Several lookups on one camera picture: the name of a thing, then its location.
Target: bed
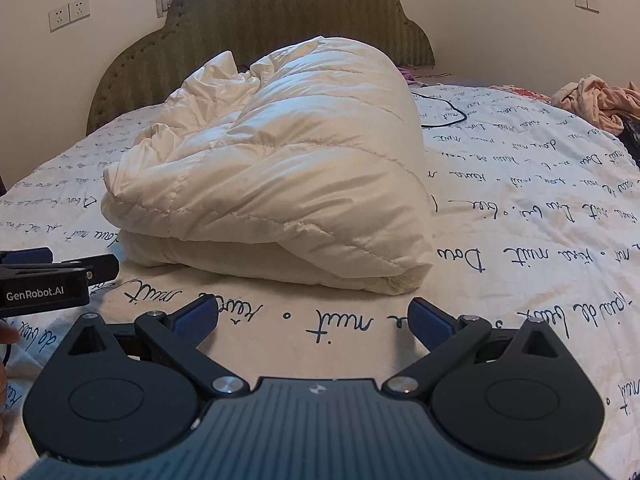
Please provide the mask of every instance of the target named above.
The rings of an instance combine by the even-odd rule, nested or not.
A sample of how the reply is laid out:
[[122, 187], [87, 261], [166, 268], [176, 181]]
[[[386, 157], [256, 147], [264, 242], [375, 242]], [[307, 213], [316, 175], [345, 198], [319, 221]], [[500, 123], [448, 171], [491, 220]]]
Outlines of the bed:
[[[277, 16], [284, 8], [293, 9], [286, 20], [272, 16], [276, 25], [260, 26], [262, 12]], [[303, 19], [307, 11], [313, 20]], [[564, 110], [499, 89], [411, 87], [425, 126], [462, 118], [447, 102], [466, 115], [423, 129], [436, 263], [414, 293], [148, 269], [125, 259], [117, 230], [100, 213], [104, 168], [222, 50], [248, 66], [319, 34], [373, 44], [397, 65], [434, 63], [426, 34], [399, 0], [175, 0], [165, 26], [120, 54], [103, 76], [87, 137], [0, 198], [3, 250], [49, 246], [56, 261], [112, 252], [122, 268], [116, 282], [92, 287], [86, 307], [9, 320], [20, 342], [7, 365], [2, 410], [0, 474], [7, 480], [36, 460], [22, 402], [79, 314], [129, 322], [148, 310], [177, 310], [201, 292], [217, 296], [221, 316], [200, 350], [251, 384], [259, 376], [380, 383], [425, 353], [406, 326], [414, 296], [497, 327], [541, 317], [606, 404], [593, 459], [616, 480], [640, 469], [640, 173], [615, 137]]]

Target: human hand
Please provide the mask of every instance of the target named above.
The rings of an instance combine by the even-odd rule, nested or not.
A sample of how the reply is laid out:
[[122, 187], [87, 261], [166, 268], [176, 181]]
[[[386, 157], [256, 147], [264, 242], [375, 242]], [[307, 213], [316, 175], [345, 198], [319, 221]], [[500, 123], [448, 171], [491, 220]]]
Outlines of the human hand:
[[[18, 331], [10, 326], [7, 322], [0, 320], [0, 344], [11, 345], [20, 339]], [[6, 400], [6, 371], [4, 366], [0, 364], [0, 406], [4, 404]], [[4, 423], [2, 422], [2, 416], [0, 415], [0, 436]]]

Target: wall switch plate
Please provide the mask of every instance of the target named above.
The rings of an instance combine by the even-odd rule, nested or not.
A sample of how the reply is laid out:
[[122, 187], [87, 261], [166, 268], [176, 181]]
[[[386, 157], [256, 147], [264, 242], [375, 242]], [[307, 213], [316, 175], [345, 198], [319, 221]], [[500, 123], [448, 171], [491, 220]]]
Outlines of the wall switch plate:
[[69, 4], [69, 16], [72, 22], [85, 18], [89, 14], [89, 0], [78, 0]]
[[587, 9], [592, 10], [593, 12], [600, 12], [600, 1], [587, 0]]
[[49, 31], [53, 32], [57, 28], [63, 27], [69, 23], [69, 6], [65, 4], [62, 7], [49, 11]]
[[574, 0], [574, 1], [575, 1], [576, 7], [580, 7], [581, 9], [587, 8], [587, 0]]

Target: headboard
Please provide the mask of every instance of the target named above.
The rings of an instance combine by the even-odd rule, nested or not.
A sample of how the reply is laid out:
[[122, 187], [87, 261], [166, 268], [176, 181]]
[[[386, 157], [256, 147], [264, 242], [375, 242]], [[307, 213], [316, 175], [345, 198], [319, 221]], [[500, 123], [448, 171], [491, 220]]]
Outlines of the headboard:
[[400, 0], [173, 0], [162, 28], [122, 52], [102, 76], [87, 135], [123, 113], [165, 101], [195, 70], [230, 50], [236, 64], [316, 36], [371, 44], [396, 64], [433, 65], [426, 34]]

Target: metal screw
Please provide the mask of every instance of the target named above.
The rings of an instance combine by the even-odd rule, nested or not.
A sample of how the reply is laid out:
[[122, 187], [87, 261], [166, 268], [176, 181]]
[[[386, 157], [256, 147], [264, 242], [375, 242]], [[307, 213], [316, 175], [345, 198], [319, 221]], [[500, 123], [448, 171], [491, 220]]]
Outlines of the metal screw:
[[221, 394], [234, 394], [244, 386], [244, 381], [233, 375], [218, 377], [211, 383], [213, 389]]
[[416, 381], [413, 377], [405, 377], [400, 375], [389, 379], [386, 382], [386, 386], [388, 386], [389, 389], [393, 392], [398, 392], [399, 394], [408, 394], [418, 389], [418, 381]]

